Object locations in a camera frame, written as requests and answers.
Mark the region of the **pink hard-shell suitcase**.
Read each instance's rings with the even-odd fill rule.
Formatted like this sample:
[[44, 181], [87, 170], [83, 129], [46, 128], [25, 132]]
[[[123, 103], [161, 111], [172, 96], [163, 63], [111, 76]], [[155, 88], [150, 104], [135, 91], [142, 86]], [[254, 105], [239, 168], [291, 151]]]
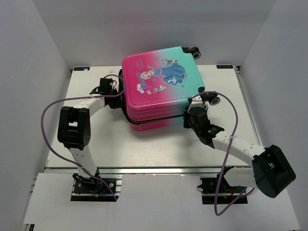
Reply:
[[177, 46], [123, 59], [122, 110], [132, 130], [166, 127], [183, 119], [191, 97], [205, 91], [195, 63], [200, 56], [198, 47]]

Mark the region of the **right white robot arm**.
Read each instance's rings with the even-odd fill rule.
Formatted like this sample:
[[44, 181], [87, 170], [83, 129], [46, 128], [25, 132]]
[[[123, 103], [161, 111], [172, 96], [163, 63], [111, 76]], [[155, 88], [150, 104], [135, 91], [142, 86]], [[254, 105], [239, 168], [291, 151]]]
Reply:
[[237, 186], [250, 187], [275, 198], [296, 179], [281, 148], [250, 144], [231, 136], [223, 128], [211, 124], [202, 107], [184, 112], [184, 127], [191, 128], [204, 145], [229, 153], [248, 164], [248, 167], [223, 168], [222, 177], [217, 180], [218, 188], [223, 192]]

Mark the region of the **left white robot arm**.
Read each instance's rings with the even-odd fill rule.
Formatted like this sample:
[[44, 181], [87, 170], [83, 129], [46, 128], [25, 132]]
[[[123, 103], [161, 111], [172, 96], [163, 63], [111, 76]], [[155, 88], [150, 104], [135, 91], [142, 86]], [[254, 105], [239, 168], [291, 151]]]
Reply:
[[90, 118], [107, 105], [115, 108], [121, 106], [121, 97], [126, 86], [123, 78], [111, 78], [115, 76], [101, 78], [99, 86], [90, 92], [89, 97], [81, 97], [80, 103], [64, 106], [60, 110], [57, 139], [71, 153], [71, 162], [78, 167], [78, 178], [86, 179], [85, 186], [91, 192], [97, 192], [101, 188], [102, 180], [89, 148]]

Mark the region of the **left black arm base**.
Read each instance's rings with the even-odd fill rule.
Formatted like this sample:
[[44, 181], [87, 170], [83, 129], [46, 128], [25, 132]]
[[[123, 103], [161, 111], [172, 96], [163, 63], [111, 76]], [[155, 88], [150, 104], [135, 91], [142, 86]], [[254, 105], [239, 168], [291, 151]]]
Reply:
[[120, 184], [117, 178], [102, 178], [107, 186], [94, 178], [73, 174], [72, 202], [116, 202], [119, 197]]

